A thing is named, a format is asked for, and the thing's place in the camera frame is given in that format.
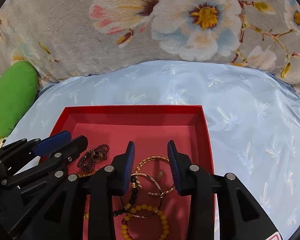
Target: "floral blanket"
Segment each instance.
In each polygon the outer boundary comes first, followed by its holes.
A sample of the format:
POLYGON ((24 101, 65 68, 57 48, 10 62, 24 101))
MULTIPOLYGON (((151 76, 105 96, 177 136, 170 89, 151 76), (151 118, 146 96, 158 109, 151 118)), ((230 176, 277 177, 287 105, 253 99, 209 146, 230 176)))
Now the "floral blanket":
POLYGON ((40 85, 154 59, 266 70, 300 93, 296 0, 7 0, 0 75, 29 61, 40 85))

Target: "red and white label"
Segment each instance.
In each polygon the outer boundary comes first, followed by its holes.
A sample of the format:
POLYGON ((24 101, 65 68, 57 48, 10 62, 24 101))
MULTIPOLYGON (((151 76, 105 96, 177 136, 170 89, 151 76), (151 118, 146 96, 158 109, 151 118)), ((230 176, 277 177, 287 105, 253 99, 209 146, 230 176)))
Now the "red and white label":
POLYGON ((279 232, 275 232, 272 236, 269 236, 266 240, 282 240, 279 232))

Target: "bracelet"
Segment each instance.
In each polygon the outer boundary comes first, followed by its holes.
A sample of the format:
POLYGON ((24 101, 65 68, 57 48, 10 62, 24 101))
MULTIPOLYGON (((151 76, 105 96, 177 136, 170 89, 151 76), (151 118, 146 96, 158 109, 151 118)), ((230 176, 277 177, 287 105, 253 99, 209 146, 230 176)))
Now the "bracelet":
MULTIPOLYGON (((150 161, 154 161, 154 160, 163 161, 163 162, 169 164, 169 159, 167 159, 167 158, 165 158, 165 157, 161 157, 161 156, 152 156, 152 157, 148 157, 148 158, 144 159, 142 162, 139 163, 139 165, 138 165, 137 168, 136 168, 136 173, 139 173, 139 172, 140 172, 140 169, 141 169, 141 167, 142 167, 144 164, 146 164, 147 162, 150 162, 150 161)), ((139 179, 138 179, 138 176, 136 176, 136 181, 137 181, 138 187, 139 187, 140 189, 142 189, 142 186, 141 186, 141 184, 140 184, 140 181, 139 181, 139 179)), ((174 189, 175 189, 175 187, 172 186, 171 189, 166 190, 166 191, 164 191, 164 192, 162 192, 162 193, 151 193, 151 192, 148 192, 148 194, 151 195, 151 196, 162 196, 162 195, 165 195, 165 194, 170 193, 170 192, 173 191, 174 189)))
POLYGON ((119 198, 120 198, 121 204, 122 204, 122 206, 124 207, 124 209, 128 212, 128 216, 137 217, 137 218, 148 218, 148 217, 151 217, 151 216, 153 216, 154 214, 156 214, 157 211, 161 208, 161 205, 162 205, 162 199, 163 199, 163 195, 161 194, 161 193, 162 193, 161 188, 160 188, 159 184, 155 181, 155 179, 152 178, 151 176, 147 175, 147 174, 144 174, 144 173, 133 173, 133 174, 131 174, 131 177, 133 177, 133 176, 135 176, 135 177, 137 177, 137 176, 143 176, 143 177, 146 177, 147 179, 151 180, 152 182, 154 182, 154 184, 157 186, 157 188, 158 188, 159 191, 160 191, 160 194, 159 194, 159 196, 160 196, 160 204, 159 204, 159 206, 156 208, 156 210, 152 210, 152 209, 151 209, 151 210, 153 211, 153 213, 150 214, 150 215, 147 215, 147 216, 139 216, 139 215, 135 215, 133 212, 131 212, 131 210, 129 210, 129 208, 131 207, 131 204, 128 203, 127 205, 125 205, 125 204, 123 203, 123 201, 122 201, 121 196, 120 196, 119 198))
MULTIPOLYGON (((147 206, 146 204, 143 204, 142 206, 136 206, 135 208, 131 208, 131 212, 132 213, 136 213, 137 211, 140 210, 152 210, 154 212, 157 213, 158 216, 160 216, 161 219, 161 224, 163 225, 163 234, 161 234, 159 240, 164 240, 167 238, 168 234, 170 233, 169 229, 169 225, 168 225, 168 221, 167 221, 167 217, 163 214, 162 210, 158 210, 158 208, 156 207, 152 207, 152 206, 147 206)), ((122 229, 122 233, 123 233, 123 238, 126 240, 132 240, 132 238, 130 237, 129 233, 128 233, 128 221, 130 221, 132 215, 129 213, 127 214, 124 219, 121 221, 122 225, 121 225, 121 229, 122 229)))

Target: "bolt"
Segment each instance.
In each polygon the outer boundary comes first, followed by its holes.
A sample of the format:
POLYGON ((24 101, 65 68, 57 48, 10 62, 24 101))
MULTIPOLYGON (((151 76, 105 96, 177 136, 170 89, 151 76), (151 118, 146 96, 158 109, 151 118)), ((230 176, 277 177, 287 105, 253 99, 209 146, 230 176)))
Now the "bolt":
POLYGON ((105 167, 106 172, 111 172, 113 170, 114 170, 114 166, 108 165, 108 166, 105 167))
POLYGON ((75 181, 77 178, 78 178, 78 177, 77 177, 76 174, 71 174, 71 175, 68 176, 68 180, 69 180, 69 181, 75 181))
POLYGON ((235 179, 235 175, 233 173, 228 173, 227 174, 227 179, 234 180, 235 179))
POLYGON ((56 171, 56 173, 54 174, 54 176, 56 176, 57 178, 60 178, 63 176, 63 171, 56 171))
POLYGON ((191 171, 198 171, 199 170, 199 166, 193 164, 193 165, 190 166, 190 170, 191 171))

